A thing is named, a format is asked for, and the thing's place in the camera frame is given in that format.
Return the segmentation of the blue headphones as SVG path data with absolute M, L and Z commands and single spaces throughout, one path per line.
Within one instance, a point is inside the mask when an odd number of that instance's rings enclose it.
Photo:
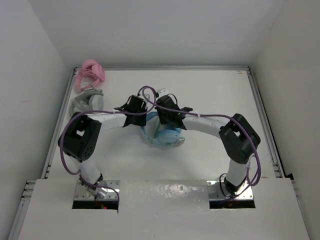
M 161 124 L 156 111 L 146 115 L 146 122 L 153 119 L 155 121 L 152 127 L 140 127 L 141 136 L 147 144 L 160 148 L 172 148 L 178 147 L 185 142 L 185 138 L 181 135 L 182 129 L 174 128 L 169 124 Z

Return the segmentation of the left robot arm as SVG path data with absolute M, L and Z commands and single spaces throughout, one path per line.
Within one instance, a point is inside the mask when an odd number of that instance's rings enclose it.
M 129 125 L 144 127 L 147 112 L 147 102 L 139 96 L 131 95 L 124 105 L 112 111 L 74 113 L 58 140 L 64 169 L 70 175 L 78 175 L 81 182 L 90 189 L 103 188 L 103 176 L 91 159 L 99 134 Z

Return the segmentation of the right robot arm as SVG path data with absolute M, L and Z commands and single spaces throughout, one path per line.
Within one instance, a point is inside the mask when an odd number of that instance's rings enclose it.
M 168 94 L 156 100 L 155 108 L 162 124 L 209 134 L 222 141 L 230 157 L 224 185 L 231 196 L 236 195 L 245 181 L 250 186 L 258 184 L 261 162 L 257 148 L 261 138 L 243 115 L 197 114 L 192 108 L 179 108 Z

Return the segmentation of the grey headphones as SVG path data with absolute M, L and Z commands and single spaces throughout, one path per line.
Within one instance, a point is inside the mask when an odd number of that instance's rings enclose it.
M 104 109 L 103 91 L 97 88 L 88 88 L 70 101 L 69 116 L 77 112 L 102 111 Z

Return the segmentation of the pink headphones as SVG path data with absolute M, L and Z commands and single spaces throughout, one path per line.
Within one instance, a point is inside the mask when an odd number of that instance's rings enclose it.
M 88 59 L 82 63 L 81 68 L 75 77 L 74 87 L 78 93 L 82 93 L 86 89 L 90 88 L 90 86 L 82 86 L 83 78 L 92 80 L 93 87 L 97 88 L 106 80 L 106 73 L 97 61 Z

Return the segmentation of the aluminium table frame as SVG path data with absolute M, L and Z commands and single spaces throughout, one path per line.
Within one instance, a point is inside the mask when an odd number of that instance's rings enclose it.
M 257 83 L 247 69 L 107 69 L 104 107 L 121 106 L 145 85 L 165 88 L 199 113 L 243 114 L 261 138 L 255 208 L 210 209 L 207 180 L 228 170 L 215 137 L 185 131 L 171 149 L 145 144 L 138 127 L 100 135 L 96 164 L 120 180 L 119 210 L 74 209 L 76 176 L 64 170 L 53 139 L 40 179 L 29 181 L 11 240 L 306 240 L 296 194 L 284 177 Z

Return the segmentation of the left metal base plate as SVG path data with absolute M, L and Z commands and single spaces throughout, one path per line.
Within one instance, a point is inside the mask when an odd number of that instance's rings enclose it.
M 75 201 L 117 201 L 120 193 L 120 181 L 119 180 L 103 180 L 99 184 L 104 187 L 92 187 L 86 186 L 80 180 L 77 182 L 74 192 Z

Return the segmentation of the metal base plate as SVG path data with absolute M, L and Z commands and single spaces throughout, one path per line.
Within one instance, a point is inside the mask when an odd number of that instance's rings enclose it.
M 222 201 L 224 199 L 233 198 L 236 201 L 253 201 L 254 194 L 252 187 L 245 181 L 233 196 L 227 191 L 224 180 L 208 180 L 207 181 L 208 197 L 211 201 Z
M 92 187 L 86 186 L 80 180 L 77 182 L 74 192 L 75 201 L 117 201 L 120 193 L 120 181 L 119 180 L 103 180 L 99 184 L 104 187 Z

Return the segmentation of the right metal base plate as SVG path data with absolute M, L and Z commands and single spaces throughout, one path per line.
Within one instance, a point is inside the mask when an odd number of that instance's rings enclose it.
M 211 201 L 222 201 L 224 199 L 233 198 L 236 201 L 253 201 L 254 194 L 252 187 L 245 181 L 233 196 L 227 191 L 224 180 L 208 180 L 207 181 L 208 197 Z

